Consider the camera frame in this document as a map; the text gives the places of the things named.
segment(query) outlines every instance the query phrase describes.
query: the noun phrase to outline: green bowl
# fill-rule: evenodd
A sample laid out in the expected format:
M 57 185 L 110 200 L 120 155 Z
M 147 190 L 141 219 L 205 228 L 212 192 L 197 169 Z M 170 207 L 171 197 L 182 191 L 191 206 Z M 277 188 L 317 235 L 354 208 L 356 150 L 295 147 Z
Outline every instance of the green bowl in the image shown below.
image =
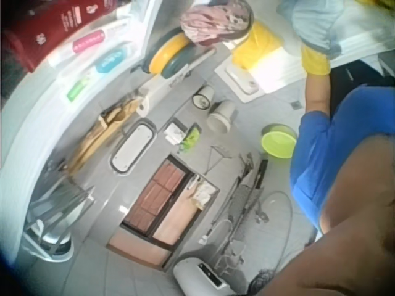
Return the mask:
M 262 148 L 270 155 L 289 159 L 296 145 L 297 134 L 286 125 L 273 125 L 262 136 Z

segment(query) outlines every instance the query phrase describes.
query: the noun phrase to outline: yellow glove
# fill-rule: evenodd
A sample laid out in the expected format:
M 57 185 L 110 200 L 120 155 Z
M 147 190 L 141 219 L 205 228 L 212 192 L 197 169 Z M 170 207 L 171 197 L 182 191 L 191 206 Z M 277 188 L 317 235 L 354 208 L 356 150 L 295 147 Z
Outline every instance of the yellow glove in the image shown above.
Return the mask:
M 383 7 L 388 10 L 395 9 L 395 1 L 394 0 L 356 0 L 356 1 L 360 2 L 362 4 L 377 5 L 377 6 Z
M 306 45 L 302 46 L 302 66 L 308 74 L 328 75 L 331 72 L 331 66 L 326 55 Z

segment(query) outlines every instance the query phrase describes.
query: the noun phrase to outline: pink floral cloth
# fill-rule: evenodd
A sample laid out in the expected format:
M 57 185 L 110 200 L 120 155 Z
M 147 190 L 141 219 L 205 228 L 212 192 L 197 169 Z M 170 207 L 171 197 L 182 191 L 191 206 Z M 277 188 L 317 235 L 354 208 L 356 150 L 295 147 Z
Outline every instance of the pink floral cloth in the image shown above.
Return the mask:
M 250 16 L 251 10 L 242 0 L 230 0 L 227 5 L 198 5 L 181 16 L 181 27 L 192 42 L 201 43 L 246 30 Z

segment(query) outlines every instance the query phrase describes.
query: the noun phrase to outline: blue shirt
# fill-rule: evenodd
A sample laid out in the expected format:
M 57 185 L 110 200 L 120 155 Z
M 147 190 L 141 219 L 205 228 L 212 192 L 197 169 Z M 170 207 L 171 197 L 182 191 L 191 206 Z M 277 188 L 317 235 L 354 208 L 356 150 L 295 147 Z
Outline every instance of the blue shirt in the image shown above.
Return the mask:
M 320 111 L 302 117 L 291 162 L 291 190 L 317 229 L 341 166 L 367 137 L 395 134 L 395 90 L 361 86 L 347 95 L 332 121 Z

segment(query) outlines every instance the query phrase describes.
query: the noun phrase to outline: red bottle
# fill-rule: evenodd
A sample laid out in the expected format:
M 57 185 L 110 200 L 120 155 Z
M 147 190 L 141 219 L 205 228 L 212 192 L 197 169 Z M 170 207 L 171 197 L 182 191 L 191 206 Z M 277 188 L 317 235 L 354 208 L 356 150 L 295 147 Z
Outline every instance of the red bottle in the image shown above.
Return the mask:
M 4 30 L 5 41 L 30 72 L 61 42 L 83 26 L 112 12 L 119 0 L 34 0 Z

